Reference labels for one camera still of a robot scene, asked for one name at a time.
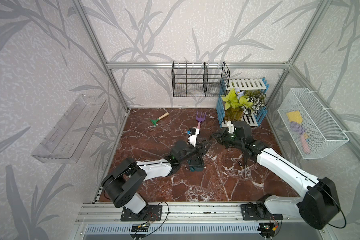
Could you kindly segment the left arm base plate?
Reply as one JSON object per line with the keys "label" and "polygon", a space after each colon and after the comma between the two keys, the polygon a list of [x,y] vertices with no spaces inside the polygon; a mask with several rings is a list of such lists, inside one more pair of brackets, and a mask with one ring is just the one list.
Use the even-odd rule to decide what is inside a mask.
{"label": "left arm base plate", "polygon": [[130,209],[123,207],[121,222],[156,222],[161,220],[162,213],[162,205],[148,205],[138,214],[135,214]]}

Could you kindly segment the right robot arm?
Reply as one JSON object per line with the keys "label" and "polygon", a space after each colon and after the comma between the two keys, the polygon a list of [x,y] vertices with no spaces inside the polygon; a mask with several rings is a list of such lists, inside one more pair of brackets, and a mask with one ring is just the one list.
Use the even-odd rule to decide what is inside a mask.
{"label": "right robot arm", "polygon": [[213,133],[211,138],[227,149],[241,150],[245,158],[267,168],[298,193],[297,197],[264,197],[261,202],[269,213],[300,218],[317,230],[323,229],[337,214],[343,213],[332,180],[320,179],[305,172],[262,141],[254,139],[251,127],[246,122],[229,124]]}

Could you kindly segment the teal alarm clock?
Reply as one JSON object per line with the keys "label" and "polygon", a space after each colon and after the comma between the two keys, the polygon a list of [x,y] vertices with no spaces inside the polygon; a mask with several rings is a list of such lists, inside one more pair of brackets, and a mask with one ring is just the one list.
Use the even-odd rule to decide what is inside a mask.
{"label": "teal alarm clock", "polygon": [[193,156],[188,160],[188,166],[191,172],[202,172],[205,168],[205,162],[202,157]]}

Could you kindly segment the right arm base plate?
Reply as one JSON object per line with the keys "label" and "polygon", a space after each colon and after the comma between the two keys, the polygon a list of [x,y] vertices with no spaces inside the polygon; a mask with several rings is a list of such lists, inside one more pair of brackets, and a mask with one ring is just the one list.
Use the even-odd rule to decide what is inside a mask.
{"label": "right arm base plate", "polygon": [[256,202],[249,202],[246,204],[241,204],[241,214],[244,221],[268,221],[268,220],[276,220],[281,221],[284,219],[283,215],[281,214],[271,214],[266,206],[265,206],[265,200],[269,197],[271,197],[271,194],[264,195],[262,198],[257,200]]}

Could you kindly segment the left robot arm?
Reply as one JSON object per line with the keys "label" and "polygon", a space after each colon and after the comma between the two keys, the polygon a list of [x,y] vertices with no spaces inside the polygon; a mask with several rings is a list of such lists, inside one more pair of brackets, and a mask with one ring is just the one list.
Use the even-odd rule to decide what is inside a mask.
{"label": "left robot arm", "polygon": [[104,194],[116,208],[126,208],[136,215],[145,213],[148,211],[148,203],[138,193],[143,182],[174,175],[185,165],[202,170],[205,166],[203,157],[210,147],[207,140],[194,146],[185,141],[177,141],[169,155],[160,160],[141,162],[126,158],[102,180]]}

